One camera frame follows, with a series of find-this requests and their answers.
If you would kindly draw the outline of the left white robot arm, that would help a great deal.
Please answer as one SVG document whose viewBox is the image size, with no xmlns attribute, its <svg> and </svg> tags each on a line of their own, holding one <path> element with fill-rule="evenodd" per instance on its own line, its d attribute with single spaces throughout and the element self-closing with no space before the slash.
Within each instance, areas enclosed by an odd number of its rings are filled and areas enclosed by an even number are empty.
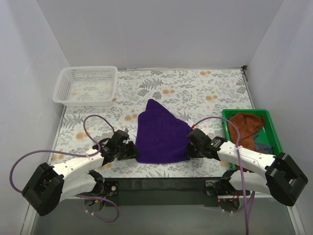
<svg viewBox="0 0 313 235">
<path fill-rule="evenodd" d="M 39 165 L 22 190 L 22 195 L 40 216 L 52 212 L 61 201 L 79 194 L 113 196 L 112 187 L 118 187 L 118 184 L 106 183 L 96 169 L 115 160 L 139 156 L 140 152 L 129 140 L 129 135 L 117 130 L 111 138 L 101 140 L 82 157 L 54 165 Z"/>
</svg>

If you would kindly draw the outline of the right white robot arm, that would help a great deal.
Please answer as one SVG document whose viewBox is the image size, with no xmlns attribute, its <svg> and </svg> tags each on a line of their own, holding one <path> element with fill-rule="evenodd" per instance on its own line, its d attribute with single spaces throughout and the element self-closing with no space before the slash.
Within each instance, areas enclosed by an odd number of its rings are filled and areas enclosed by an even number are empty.
<svg viewBox="0 0 313 235">
<path fill-rule="evenodd" d="M 190 140 L 187 145 L 189 158 L 215 159 L 243 167 L 244 172 L 227 170 L 209 186 L 209 193 L 230 195 L 243 190 L 261 192 L 292 207 L 308 183 L 307 176 L 287 153 L 281 152 L 275 156 L 236 147 L 221 137 L 211 139 L 198 128 L 192 130 L 187 138 Z"/>
</svg>

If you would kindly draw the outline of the purple towel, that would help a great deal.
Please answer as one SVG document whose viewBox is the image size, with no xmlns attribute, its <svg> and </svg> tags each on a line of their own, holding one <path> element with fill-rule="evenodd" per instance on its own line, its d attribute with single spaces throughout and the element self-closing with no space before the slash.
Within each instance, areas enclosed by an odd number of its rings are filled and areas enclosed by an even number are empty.
<svg viewBox="0 0 313 235">
<path fill-rule="evenodd" d="M 188 123 L 176 118 L 165 107 L 149 99 L 138 116 L 135 145 L 139 163 L 170 164 L 189 160 L 187 157 Z"/>
</svg>

